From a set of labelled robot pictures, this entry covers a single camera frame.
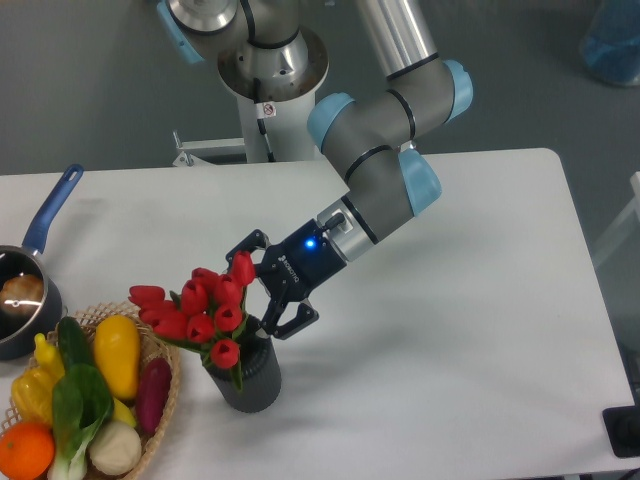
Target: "saucepan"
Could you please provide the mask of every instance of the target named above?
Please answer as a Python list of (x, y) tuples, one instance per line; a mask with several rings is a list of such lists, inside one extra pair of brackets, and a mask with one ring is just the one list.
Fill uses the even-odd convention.
[(53, 330), (62, 316), (60, 291), (38, 257), (51, 222), (83, 172), (74, 164), (62, 174), (31, 221), (21, 247), (0, 245), (0, 360), (32, 352), (33, 337)]

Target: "black cable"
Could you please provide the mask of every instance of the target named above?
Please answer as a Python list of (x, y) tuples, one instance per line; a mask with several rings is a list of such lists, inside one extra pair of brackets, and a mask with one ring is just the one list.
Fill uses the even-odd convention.
[(635, 470), (630, 470), (627, 473), (625, 473), (623, 476), (621, 476), (618, 480), (631, 480), (633, 477), (635, 477), (636, 473), (640, 472), (640, 468), (636, 468)]

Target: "wicker basket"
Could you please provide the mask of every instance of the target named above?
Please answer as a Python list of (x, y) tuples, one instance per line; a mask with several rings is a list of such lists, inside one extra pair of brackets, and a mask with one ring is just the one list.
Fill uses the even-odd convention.
[[(162, 441), (162, 437), (164, 436), (164, 432), (171, 420), (171, 416), (173, 415), (173, 410), (176, 406), (176, 399), (178, 397), (178, 390), (180, 387), (180, 351), (176, 347), (169, 346), (162, 341), (158, 340), (150, 327), (140, 322), (138, 319), (138, 307), (135, 305), (125, 302), (121, 304), (101, 303), (97, 307), (89, 307), (87, 310), (76, 312), (73, 315), (74, 318), (78, 320), (80, 326), (85, 331), (87, 335), (87, 339), (91, 344), (93, 344), (93, 339), (95, 336), (96, 326), (105, 318), (111, 315), (124, 315), (126, 317), (131, 318), (136, 322), (136, 326), (138, 327), (138, 332), (140, 332), (140, 340), (141, 340), (141, 351), (140, 351), (140, 371), (147, 366), (147, 364), (157, 357), (163, 357), (169, 363), (171, 367), (171, 388), (169, 390), (169, 399), (164, 407), (164, 412), (162, 414), (162, 419), (160, 420), (160, 425), (158, 425), (158, 429), (154, 435), (145, 434), (137, 428), (138, 434), (140, 434), (140, 438), (142, 440), (142, 458), (135, 466), (133, 470), (128, 472), (125, 475), (120, 475), (118, 477), (105, 475), (93, 467), (91, 462), (87, 462), (89, 467), (87, 474), (85, 475), (85, 480), (113, 480), (115, 478), (122, 478), (126, 480), (133, 480), (137, 478), (149, 464), (151, 457), (158, 448), (158, 445)], [(53, 345), (57, 344), (57, 334), (55, 332), (49, 332), (47, 335), (47, 341)], [(34, 368), (37, 366), (35, 358), (29, 359), (29, 365), (27, 369)], [(0, 435), (10, 428), (12, 425), (21, 421), (20, 414), (15, 408), (12, 399), (9, 399), (10, 408), (6, 411), (6, 418), (0, 425)]]

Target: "tulip bouquet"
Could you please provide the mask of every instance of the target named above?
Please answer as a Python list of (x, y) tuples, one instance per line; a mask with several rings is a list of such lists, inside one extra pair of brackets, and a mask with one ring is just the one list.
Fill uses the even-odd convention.
[(196, 268), (180, 294), (153, 285), (135, 285), (129, 300), (140, 320), (164, 342), (200, 354), (205, 368), (229, 370), (242, 392), (240, 350), (255, 332), (247, 329), (247, 286), (256, 277), (248, 252), (237, 252), (228, 274)]

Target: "fake vegetable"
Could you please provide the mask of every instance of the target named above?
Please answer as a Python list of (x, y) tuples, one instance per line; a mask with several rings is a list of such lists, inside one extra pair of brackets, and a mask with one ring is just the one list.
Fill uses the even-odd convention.
[(0, 472), (12, 480), (33, 480), (51, 464), (53, 437), (41, 423), (20, 422), (0, 438)]
[(49, 469), (49, 480), (81, 480), (84, 477), (87, 473), (86, 449), (102, 423), (112, 414), (113, 400), (98, 369), (83, 363), (67, 368), (66, 375), (53, 389), (56, 456)]
[(33, 338), (36, 344), (34, 356), (38, 365), (46, 370), (57, 382), (64, 375), (64, 365), (62, 357), (56, 347), (47, 342), (46, 337), (42, 333), (38, 333)]
[(53, 423), (51, 402), (56, 381), (42, 367), (32, 368), (11, 384), (11, 398), (27, 422)]
[(135, 428), (136, 426), (136, 418), (129, 407), (115, 397), (113, 397), (113, 417), (111, 419), (126, 423), (130, 427)]
[(123, 315), (105, 318), (96, 328), (93, 354), (111, 394), (118, 400), (136, 398), (140, 368), (140, 334)]
[(136, 399), (136, 416), (142, 430), (154, 434), (171, 387), (171, 367), (164, 358), (149, 362), (140, 378), (140, 388)]
[(89, 447), (91, 463), (107, 475), (122, 475), (135, 467), (142, 456), (140, 436), (129, 425), (109, 422)]
[(77, 364), (95, 365), (87, 338), (73, 317), (64, 317), (58, 323), (58, 350), (66, 372)]

